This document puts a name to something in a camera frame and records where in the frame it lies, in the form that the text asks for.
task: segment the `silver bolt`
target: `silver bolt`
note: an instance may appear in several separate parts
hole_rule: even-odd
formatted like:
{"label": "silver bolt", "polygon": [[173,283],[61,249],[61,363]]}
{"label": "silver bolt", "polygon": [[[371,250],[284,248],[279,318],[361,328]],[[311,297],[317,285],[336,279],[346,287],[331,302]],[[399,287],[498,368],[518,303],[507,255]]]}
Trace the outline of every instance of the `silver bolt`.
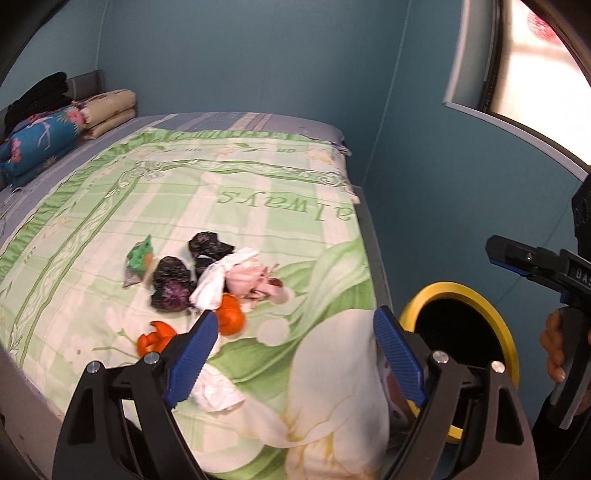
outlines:
{"label": "silver bolt", "polygon": [[90,374],[95,374],[100,370],[100,362],[97,360],[93,360],[88,365],[86,365],[86,371]]}
{"label": "silver bolt", "polygon": [[491,363],[491,368],[498,374],[501,374],[505,371],[505,365],[503,362],[499,362],[498,360],[495,360],[493,363]]}
{"label": "silver bolt", "polygon": [[146,362],[148,365],[157,364],[158,360],[160,360],[160,354],[158,352],[147,353],[144,357],[144,362]]}
{"label": "silver bolt", "polygon": [[433,352],[433,360],[438,364],[446,364],[449,362],[449,355],[441,350],[435,350]]}

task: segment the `black folded blanket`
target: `black folded blanket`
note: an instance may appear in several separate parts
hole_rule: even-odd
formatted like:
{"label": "black folded blanket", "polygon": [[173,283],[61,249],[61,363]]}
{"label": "black folded blanket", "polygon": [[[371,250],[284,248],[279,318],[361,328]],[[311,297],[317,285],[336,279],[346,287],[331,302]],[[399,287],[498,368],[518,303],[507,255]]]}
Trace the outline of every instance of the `black folded blanket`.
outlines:
{"label": "black folded blanket", "polygon": [[31,115],[58,110],[72,102],[64,95],[68,91],[67,76],[64,72],[57,72],[37,82],[16,102],[8,106],[4,117],[5,135]]}

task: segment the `yellow bin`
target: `yellow bin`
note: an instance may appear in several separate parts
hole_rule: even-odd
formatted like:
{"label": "yellow bin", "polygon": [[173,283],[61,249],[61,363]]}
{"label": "yellow bin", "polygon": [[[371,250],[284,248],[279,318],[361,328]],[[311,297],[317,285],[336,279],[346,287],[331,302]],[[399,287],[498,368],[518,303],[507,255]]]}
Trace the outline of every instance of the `yellow bin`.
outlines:
{"label": "yellow bin", "polygon": [[[458,363],[486,367],[502,361],[519,387],[519,359],[511,333],[501,315],[482,295],[459,283],[439,282],[422,289],[400,316],[402,328],[419,333],[434,350],[447,352]],[[415,416],[419,409],[409,401]],[[462,438],[461,416],[456,416],[447,441]]]}

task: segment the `bed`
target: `bed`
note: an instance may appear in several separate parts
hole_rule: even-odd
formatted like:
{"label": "bed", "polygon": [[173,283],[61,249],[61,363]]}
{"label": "bed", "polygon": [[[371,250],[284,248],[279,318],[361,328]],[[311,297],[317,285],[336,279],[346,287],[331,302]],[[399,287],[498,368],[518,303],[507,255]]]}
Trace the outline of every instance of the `bed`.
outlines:
{"label": "bed", "polygon": [[[195,457],[223,479],[374,478],[390,413],[371,314],[389,296],[345,151],[337,129],[281,115],[149,116],[2,192],[0,342],[18,367],[3,377],[23,393],[0,406],[12,404],[7,430],[30,463],[48,476],[40,450],[89,361],[135,362],[150,321],[191,325],[187,312],[150,308],[149,287],[122,288],[126,252],[151,235],[158,257],[189,266],[187,241],[214,231],[278,264],[291,297],[262,302],[209,359],[245,396],[240,406],[207,413],[189,399],[175,410]],[[48,425],[41,443],[16,420],[26,402]]]}

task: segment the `crumpled white tissue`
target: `crumpled white tissue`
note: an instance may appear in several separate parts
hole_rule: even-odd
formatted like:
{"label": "crumpled white tissue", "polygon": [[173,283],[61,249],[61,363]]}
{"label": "crumpled white tissue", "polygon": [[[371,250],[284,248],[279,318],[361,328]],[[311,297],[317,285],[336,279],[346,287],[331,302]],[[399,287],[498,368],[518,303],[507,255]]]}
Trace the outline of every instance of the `crumpled white tissue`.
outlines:
{"label": "crumpled white tissue", "polygon": [[234,265],[238,265],[250,258],[256,257],[258,251],[253,248],[241,248],[233,254],[226,255],[221,260],[209,265],[201,274],[199,283],[189,297],[197,310],[216,310],[222,304],[223,285],[226,273]]}
{"label": "crumpled white tissue", "polygon": [[230,410],[244,401],[244,395],[215,367],[205,364],[191,396],[206,412]]}

